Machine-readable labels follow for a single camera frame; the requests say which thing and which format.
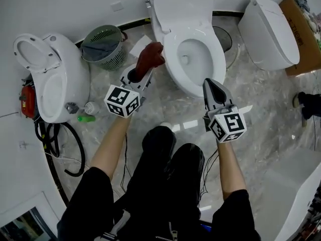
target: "gray cloth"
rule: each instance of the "gray cloth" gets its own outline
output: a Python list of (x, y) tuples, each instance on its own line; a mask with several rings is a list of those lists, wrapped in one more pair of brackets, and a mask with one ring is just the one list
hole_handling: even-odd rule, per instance
[(119, 42), (109, 40), (108, 42), (94, 42), (82, 44), (83, 57), (87, 61), (100, 61), (109, 56), (117, 48)]
[(307, 0), (295, 0), (295, 1), (300, 8), (306, 10), (307, 12), (310, 12), (310, 7), (307, 4)]

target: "black hose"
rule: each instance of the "black hose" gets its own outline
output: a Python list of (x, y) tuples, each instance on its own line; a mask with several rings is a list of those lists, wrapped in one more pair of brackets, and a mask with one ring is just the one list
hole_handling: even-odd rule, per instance
[[(85, 157), (85, 150), (84, 150), (84, 147), (80, 141), (80, 138), (77, 134), (77, 132), (68, 124), (68, 123), (60, 123), (60, 124), (52, 124), (50, 123), (48, 126), (47, 126), (47, 130), (46, 130), (46, 133), (45, 133), (45, 136), (44, 138), (42, 138), (39, 133), (38, 133), (38, 125), (39, 125), (39, 122), (40, 121), (43, 121), (42, 119), (41, 120), (37, 120), (35, 122), (35, 132), (36, 132), (36, 136), (37, 138), (41, 141), (41, 142), (45, 142), (47, 148), (50, 150), (50, 152), (52, 153), (53, 156), (55, 157), (59, 157), (60, 156), (60, 152), (59, 152), (59, 145), (58, 145), (58, 133), (59, 133), (59, 130), (60, 130), (60, 124), (64, 125), (67, 129), (70, 130), (70, 132), (74, 135), (76, 141), (77, 141), (77, 144), (79, 146), (79, 150), (80, 150), (80, 156), (81, 156), (81, 164), (80, 164), (80, 169), (77, 173), (72, 173), (68, 170), (65, 170), (65, 172), (72, 176), (72, 177), (79, 177), (81, 176), (84, 171), (85, 171), (85, 161), (86, 161), (86, 157)], [(52, 138), (50, 138), (50, 129), (51, 127), (54, 126), (54, 135)], [(55, 149), (53, 149), (51, 143), (54, 142), (54, 145), (55, 145)]]

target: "forearm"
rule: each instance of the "forearm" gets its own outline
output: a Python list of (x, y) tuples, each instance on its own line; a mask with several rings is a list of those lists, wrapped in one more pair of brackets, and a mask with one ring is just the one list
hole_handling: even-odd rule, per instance
[(218, 143), (218, 150), (221, 186), (225, 200), (234, 191), (246, 189), (246, 185), (231, 143)]
[(91, 166), (101, 169), (107, 174), (110, 180), (117, 167), (130, 120), (131, 116), (128, 118), (117, 117), (115, 119), (91, 160)]

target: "toilet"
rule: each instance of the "toilet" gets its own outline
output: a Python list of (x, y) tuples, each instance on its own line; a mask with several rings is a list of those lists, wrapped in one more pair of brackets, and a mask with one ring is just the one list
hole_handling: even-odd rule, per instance
[(251, 0), (238, 25), (254, 64), (280, 70), (300, 61), (299, 49), (280, 6), (271, 0)]
[(75, 117), (66, 103), (83, 107), (90, 90), (89, 67), (78, 48), (58, 33), (43, 38), (21, 34), (14, 41), (14, 55), (31, 72), (41, 118), (63, 123)]
[(223, 84), (226, 62), (212, 27), (214, 0), (148, 0), (151, 25), (164, 45), (166, 68), (187, 95), (202, 98), (205, 78)]

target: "black t-shirt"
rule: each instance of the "black t-shirt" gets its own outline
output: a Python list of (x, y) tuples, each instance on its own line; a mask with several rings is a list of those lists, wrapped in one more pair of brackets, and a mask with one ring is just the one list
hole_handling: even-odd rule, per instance
[[(113, 191), (109, 177), (98, 168), (90, 168), (84, 173), (57, 225), (58, 240), (94, 240), (105, 232), (110, 232), (114, 220), (113, 205)], [(146, 209), (151, 210), (152, 218), (131, 217), (119, 232), (120, 241), (153, 240), (156, 236), (152, 235), (155, 226), (157, 228), (168, 226), (168, 222), (158, 221), (157, 215), (152, 214), (152, 208)], [(233, 192), (214, 213), (211, 232), (207, 232), (200, 223), (189, 225), (186, 231), (191, 234), (190, 236), (197, 236), (197, 240), (260, 240), (254, 228), (246, 190)]]

